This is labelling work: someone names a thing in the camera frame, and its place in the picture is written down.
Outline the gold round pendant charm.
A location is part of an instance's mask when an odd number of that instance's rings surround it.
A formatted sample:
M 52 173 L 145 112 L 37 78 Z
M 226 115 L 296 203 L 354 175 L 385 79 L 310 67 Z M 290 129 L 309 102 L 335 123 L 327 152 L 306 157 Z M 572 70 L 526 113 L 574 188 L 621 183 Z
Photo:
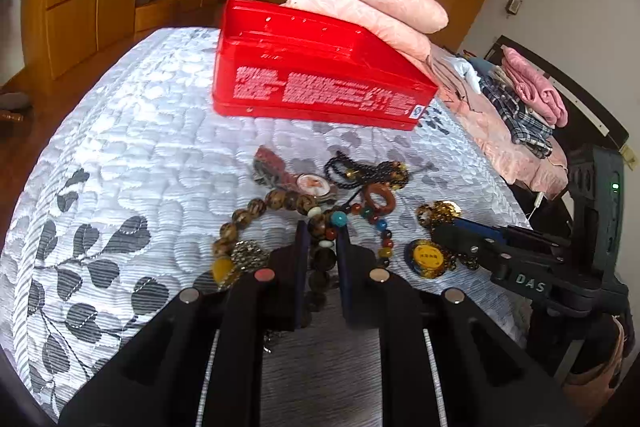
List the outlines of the gold round pendant charm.
M 452 200 L 435 200 L 416 210 L 416 220 L 424 230 L 433 235 L 437 225 L 451 225 L 461 216 L 461 208 Z M 422 279 L 437 279 L 447 271 L 454 271 L 461 263 L 466 269 L 477 270 L 480 265 L 473 254 L 457 254 L 439 246 L 431 239 L 415 239 L 404 248 L 404 259 L 408 268 Z

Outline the blue plaid shirt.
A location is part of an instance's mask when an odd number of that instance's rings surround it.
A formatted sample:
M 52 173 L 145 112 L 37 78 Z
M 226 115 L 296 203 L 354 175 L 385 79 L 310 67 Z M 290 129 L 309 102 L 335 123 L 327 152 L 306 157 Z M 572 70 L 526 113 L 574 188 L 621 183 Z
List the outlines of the blue plaid shirt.
M 530 113 L 527 106 L 508 86 L 490 76 L 482 76 L 480 90 L 495 107 L 514 144 L 526 146 L 540 159 L 551 155 L 552 128 Z

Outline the dark headboard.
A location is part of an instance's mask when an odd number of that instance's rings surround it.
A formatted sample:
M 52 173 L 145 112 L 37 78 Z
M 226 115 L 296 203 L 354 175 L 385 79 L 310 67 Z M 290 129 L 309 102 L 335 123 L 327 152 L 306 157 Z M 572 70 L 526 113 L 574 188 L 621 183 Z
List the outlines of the dark headboard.
M 620 150 L 627 144 L 629 132 L 593 95 L 565 72 L 516 41 L 500 36 L 484 55 L 484 59 L 499 65 L 503 46 L 518 51 L 559 92 L 568 113 L 568 124 L 554 132 L 565 153 L 585 144 L 594 144 L 608 150 Z

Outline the pink folded garment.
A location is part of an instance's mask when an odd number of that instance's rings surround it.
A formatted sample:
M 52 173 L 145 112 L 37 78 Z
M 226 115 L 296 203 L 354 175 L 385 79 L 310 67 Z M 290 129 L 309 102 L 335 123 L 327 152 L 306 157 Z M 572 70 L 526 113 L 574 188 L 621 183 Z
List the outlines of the pink folded garment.
M 568 112 L 553 84 L 510 46 L 502 46 L 502 68 L 511 78 L 518 97 L 551 127 L 568 124 Z

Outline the white grey quilted bedspread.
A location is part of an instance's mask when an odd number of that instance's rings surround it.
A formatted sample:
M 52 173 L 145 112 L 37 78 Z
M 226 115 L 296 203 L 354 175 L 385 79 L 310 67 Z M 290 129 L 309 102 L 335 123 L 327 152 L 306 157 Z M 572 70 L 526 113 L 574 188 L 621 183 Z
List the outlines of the white grey quilted bedspread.
M 410 181 L 388 225 L 397 249 L 425 231 L 416 208 L 450 200 L 483 225 L 523 210 L 439 101 L 412 131 L 222 117 L 212 101 L 218 34 L 164 29 L 84 96 L 40 154 L 1 254 L 1 344 L 49 421 L 184 288 L 213 291 L 213 243 L 232 212 L 267 190 L 268 147 L 294 173 L 336 153 L 399 161 Z

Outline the lower pink folded quilt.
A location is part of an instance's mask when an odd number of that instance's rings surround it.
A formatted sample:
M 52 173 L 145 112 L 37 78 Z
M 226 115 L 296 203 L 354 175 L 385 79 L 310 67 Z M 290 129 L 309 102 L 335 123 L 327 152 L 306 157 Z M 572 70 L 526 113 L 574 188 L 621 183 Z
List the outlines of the lower pink folded quilt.
M 286 0 L 283 6 L 362 26 L 396 51 L 420 62 L 426 62 L 431 54 L 431 41 L 426 35 L 360 0 Z

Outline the red plastic box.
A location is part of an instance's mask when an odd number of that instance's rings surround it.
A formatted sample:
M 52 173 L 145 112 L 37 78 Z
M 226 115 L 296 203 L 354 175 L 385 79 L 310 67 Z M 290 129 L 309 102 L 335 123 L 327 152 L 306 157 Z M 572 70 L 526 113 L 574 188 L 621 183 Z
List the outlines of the red plastic box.
M 213 106 L 224 116 L 412 130 L 436 84 L 366 28 L 256 0 L 228 0 Z

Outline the wooden sideboard cabinet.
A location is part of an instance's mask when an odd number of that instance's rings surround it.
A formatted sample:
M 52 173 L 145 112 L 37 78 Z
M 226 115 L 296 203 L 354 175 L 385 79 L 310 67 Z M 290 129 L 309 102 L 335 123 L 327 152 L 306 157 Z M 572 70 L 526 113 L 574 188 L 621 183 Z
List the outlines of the wooden sideboard cabinet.
M 21 0 L 25 69 L 44 83 L 164 27 L 212 26 L 218 0 Z

